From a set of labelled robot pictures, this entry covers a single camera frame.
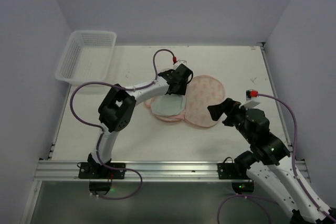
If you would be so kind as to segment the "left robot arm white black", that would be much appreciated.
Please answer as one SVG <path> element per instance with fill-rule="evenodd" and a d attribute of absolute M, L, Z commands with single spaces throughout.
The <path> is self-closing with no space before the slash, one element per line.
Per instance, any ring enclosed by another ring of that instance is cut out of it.
<path fill-rule="evenodd" d="M 193 71 L 181 64 L 176 69 L 159 73 L 153 83 L 143 87 L 112 87 L 98 108 L 101 135 L 88 157 L 91 171 L 98 174 L 108 169 L 118 134 L 130 123 L 137 105 L 162 95 L 184 95 L 193 76 Z"/>

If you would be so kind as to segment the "light green bra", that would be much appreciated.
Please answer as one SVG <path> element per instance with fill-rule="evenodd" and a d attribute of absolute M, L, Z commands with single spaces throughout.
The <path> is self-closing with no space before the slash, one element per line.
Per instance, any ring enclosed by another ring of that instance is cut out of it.
<path fill-rule="evenodd" d="M 181 95 L 162 95 L 153 99 L 151 111 L 155 115 L 175 116 L 185 108 L 185 98 Z"/>

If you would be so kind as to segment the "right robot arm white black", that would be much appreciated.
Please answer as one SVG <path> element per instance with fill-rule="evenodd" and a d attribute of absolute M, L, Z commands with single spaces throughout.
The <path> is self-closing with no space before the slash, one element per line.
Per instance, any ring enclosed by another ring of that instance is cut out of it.
<path fill-rule="evenodd" d="M 264 111 L 256 108 L 255 97 L 245 104 L 227 98 L 207 109 L 212 120 L 222 114 L 225 126 L 234 127 L 250 149 L 233 162 L 217 164 L 219 179 L 251 179 L 260 185 L 289 216 L 290 223 L 335 223 L 335 208 L 311 188 L 295 163 L 294 152 L 271 133 Z"/>

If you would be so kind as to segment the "floral mesh laundry bag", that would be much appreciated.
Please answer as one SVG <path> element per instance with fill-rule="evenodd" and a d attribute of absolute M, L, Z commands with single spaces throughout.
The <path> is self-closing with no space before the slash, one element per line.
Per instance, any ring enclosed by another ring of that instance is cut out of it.
<path fill-rule="evenodd" d="M 154 117 L 167 123 L 185 121 L 194 127 L 204 129 L 217 124 L 216 121 L 211 119 L 207 107 L 219 104 L 225 99 L 225 89 L 219 80 L 207 75 L 196 76 L 188 84 L 186 94 L 182 96 L 186 102 L 184 110 L 179 115 L 160 116 L 153 114 L 151 103 L 157 97 L 145 101 L 144 106 L 149 109 Z"/>

